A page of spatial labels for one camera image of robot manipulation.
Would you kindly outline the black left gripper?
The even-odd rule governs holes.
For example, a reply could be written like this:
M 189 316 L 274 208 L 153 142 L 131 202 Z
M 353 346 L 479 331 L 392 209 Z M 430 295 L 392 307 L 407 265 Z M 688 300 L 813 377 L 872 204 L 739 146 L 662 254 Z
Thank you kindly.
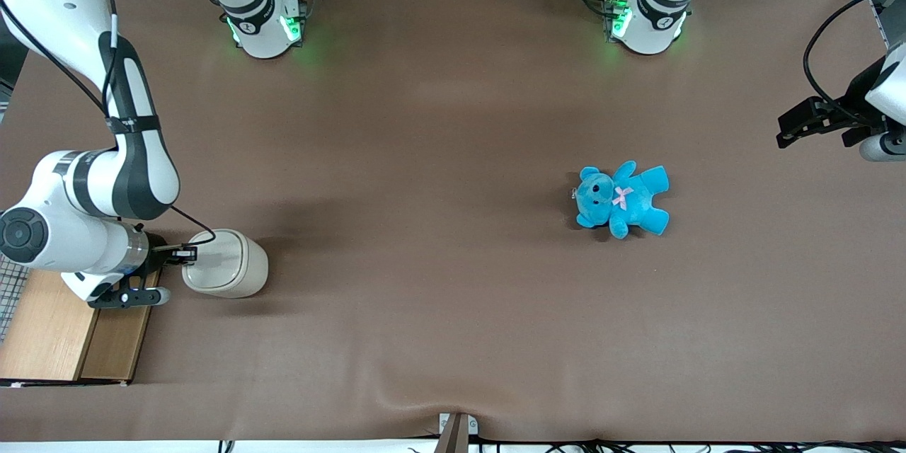
M 882 68 L 883 60 L 877 60 L 850 81 L 847 88 L 847 112 L 851 118 L 818 97 L 803 99 L 796 107 L 780 115 L 777 118 L 777 146 L 786 149 L 804 137 L 827 134 L 851 126 L 844 132 L 844 146 L 848 149 L 858 144 L 883 147 L 883 114 L 865 98 L 877 82 Z

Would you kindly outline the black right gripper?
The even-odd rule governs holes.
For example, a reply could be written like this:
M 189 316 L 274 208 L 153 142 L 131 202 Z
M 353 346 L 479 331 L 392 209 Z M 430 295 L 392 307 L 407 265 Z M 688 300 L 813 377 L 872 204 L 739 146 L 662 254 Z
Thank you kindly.
M 163 263 L 194 263 L 197 260 L 197 247 L 165 244 L 165 239 L 158 234 L 129 231 L 126 252 L 117 266 L 117 273 L 122 273 L 117 289 L 156 287 L 150 277 L 162 269 Z

